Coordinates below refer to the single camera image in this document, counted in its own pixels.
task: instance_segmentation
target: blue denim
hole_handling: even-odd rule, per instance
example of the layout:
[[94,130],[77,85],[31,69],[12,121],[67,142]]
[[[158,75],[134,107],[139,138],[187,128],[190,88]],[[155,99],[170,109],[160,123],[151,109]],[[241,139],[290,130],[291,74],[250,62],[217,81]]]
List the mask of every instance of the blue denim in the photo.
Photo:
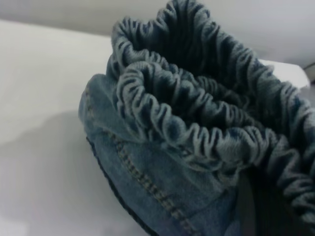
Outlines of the blue denim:
[[195,0],[114,25],[79,117],[129,213],[152,235],[239,236],[251,165],[315,229],[315,113]]

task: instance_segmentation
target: stitching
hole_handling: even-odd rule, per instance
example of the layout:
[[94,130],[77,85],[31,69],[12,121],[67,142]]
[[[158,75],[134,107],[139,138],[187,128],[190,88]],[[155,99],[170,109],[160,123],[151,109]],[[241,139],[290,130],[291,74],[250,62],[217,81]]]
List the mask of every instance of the stitching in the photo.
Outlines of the stitching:
[[184,213],[174,205],[173,201],[169,199],[158,187],[153,184],[151,179],[144,173],[141,173],[134,166],[133,162],[130,160],[128,156],[128,152],[124,149],[124,142],[119,139],[116,135],[109,133],[108,131],[104,131],[110,138],[113,139],[116,144],[116,150],[118,152],[118,156],[122,160],[123,164],[132,175],[143,187],[147,190],[153,197],[162,205],[162,207],[168,211],[172,217],[179,221],[180,225],[183,229],[191,236],[201,236],[202,234],[198,232],[195,227],[191,224],[191,222],[187,219]]
[[131,209],[128,207],[128,205],[125,203],[125,201],[122,199],[122,197],[120,196],[117,188],[115,187],[112,179],[109,177],[109,175],[106,173],[106,171],[104,170],[102,164],[101,164],[101,161],[96,153],[96,149],[95,149],[95,145],[94,143],[92,143],[89,138],[87,138],[90,146],[91,146],[91,149],[92,149],[92,152],[94,154],[94,157],[97,159],[97,163],[100,167],[100,169],[102,170],[105,178],[107,178],[107,181],[108,181],[108,184],[110,186],[110,188],[112,189],[115,197],[117,198],[118,202],[122,205],[122,207],[128,212],[128,214],[141,226],[141,228],[149,235],[151,236],[158,236],[158,234],[153,231],[149,226],[147,226],[143,220]]

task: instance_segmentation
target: white wall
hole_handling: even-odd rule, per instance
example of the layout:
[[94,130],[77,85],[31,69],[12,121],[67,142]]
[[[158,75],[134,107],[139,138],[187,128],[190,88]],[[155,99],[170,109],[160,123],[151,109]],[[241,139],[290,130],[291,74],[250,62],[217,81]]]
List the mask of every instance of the white wall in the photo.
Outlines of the white wall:
[[[125,15],[149,19],[167,0],[0,0],[0,18],[109,34]],[[203,0],[229,33],[263,59],[315,61],[314,0]]]

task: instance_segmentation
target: white surface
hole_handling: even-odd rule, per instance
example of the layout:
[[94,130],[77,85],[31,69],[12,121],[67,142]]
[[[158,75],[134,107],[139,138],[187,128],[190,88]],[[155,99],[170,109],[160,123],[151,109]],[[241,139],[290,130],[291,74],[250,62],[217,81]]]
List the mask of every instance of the white surface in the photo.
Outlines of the white surface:
[[[0,236],[144,236],[77,118],[87,81],[105,71],[110,39],[2,21],[0,32]],[[307,85],[291,68],[299,67],[277,73]]]
[[[124,16],[154,18],[168,0],[0,0],[0,18],[110,34]],[[314,0],[200,0],[263,59],[315,62]]]

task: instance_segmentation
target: double stitched seam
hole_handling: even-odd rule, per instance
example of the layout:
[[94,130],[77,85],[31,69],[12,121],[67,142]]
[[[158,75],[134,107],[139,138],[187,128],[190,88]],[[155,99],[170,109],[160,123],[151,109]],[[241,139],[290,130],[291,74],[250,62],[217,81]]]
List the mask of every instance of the double stitched seam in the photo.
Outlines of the double stitched seam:
[[173,201],[169,199],[161,190],[159,190],[146,174],[141,173],[138,169],[136,169],[128,156],[128,152],[124,149],[124,142],[108,131],[105,131],[105,133],[108,134],[116,144],[118,156],[122,160],[131,176],[135,178],[138,183],[140,183],[143,188],[148,191],[161,204],[161,206],[171,214],[172,217],[179,221],[180,225],[188,233],[188,235],[202,236],[202,234],[198,232],[187,219],[184,213],[175,206]]

